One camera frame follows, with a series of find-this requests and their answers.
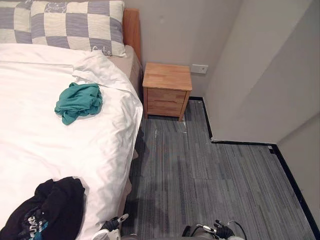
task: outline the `striped gray carpet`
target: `striped gray carpet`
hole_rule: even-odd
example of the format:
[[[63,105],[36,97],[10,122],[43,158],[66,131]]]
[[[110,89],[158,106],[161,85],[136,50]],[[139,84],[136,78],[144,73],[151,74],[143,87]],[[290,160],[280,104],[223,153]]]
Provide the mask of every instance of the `striped gray carpet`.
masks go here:
[[[142,120],[123,234],[175,237],[186,225],[219,219],[242,224],[248,240],[315,239],[267,146],[212,144],[201,101],[189,100],[184,117]]]

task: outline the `white bedsheet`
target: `white bedsheet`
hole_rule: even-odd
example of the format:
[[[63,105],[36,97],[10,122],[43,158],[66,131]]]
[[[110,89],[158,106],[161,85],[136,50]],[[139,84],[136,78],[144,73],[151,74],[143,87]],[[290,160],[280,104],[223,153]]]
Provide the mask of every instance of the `white bedsheet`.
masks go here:
[[[76,78],[100,84],[101,112],[66,126],[54,108]],[[130,170],[142,104],[130,81],[101,52],[0,44],[0,229],[48,179],[85,187],[78,240],[117,214]]]

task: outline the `teal shirt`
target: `teal shirt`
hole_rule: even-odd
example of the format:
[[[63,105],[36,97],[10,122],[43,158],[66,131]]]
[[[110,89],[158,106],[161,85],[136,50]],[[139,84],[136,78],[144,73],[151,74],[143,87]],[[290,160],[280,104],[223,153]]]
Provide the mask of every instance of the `teal shirt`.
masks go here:
[[[54,111],[62,116],[65,125],[73,123],[78,116],[98,114],[102,106],[102,96],[98,84],[71,83],[56,102]]]

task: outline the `wire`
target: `wire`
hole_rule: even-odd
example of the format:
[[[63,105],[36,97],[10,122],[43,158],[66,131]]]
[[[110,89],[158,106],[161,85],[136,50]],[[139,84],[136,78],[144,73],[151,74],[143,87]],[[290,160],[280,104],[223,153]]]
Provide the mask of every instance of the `wire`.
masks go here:
[[[245,233],[245,230],[242,228],[242,226],[240,225],[240,223],[236,222],[235,220],[230,220],[230,221],[228,221],[228,225],[229,225],[230,223],[235,223],[235,224],[237,224],[237,225],[241,228],[241,230],[242,230],[242,232],[243,232],[244,239],[247,240],[247,235],[246,235],[246,233]]]
[[[191,235],[190,235],[190,237],[192,237],[194,234],[195,234],[195,232],[196,232],[196,230],[198,229],[198,228],[202,228],[201,226],[196,226],[196,228],[193,230],[193,232],[191,233]]]

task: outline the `checkered pillow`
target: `checkered pillow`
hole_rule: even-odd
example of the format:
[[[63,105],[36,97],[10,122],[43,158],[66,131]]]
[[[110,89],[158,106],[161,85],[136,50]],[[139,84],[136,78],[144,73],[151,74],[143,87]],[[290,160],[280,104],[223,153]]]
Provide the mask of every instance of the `checkered pillow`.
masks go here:
[[[0,1],[0,43],[32,44],[31,5],[32,0]]]
[[[33,44],[76,50],[102,50],[107,56],[125,57],[123,1],[33,1]]]

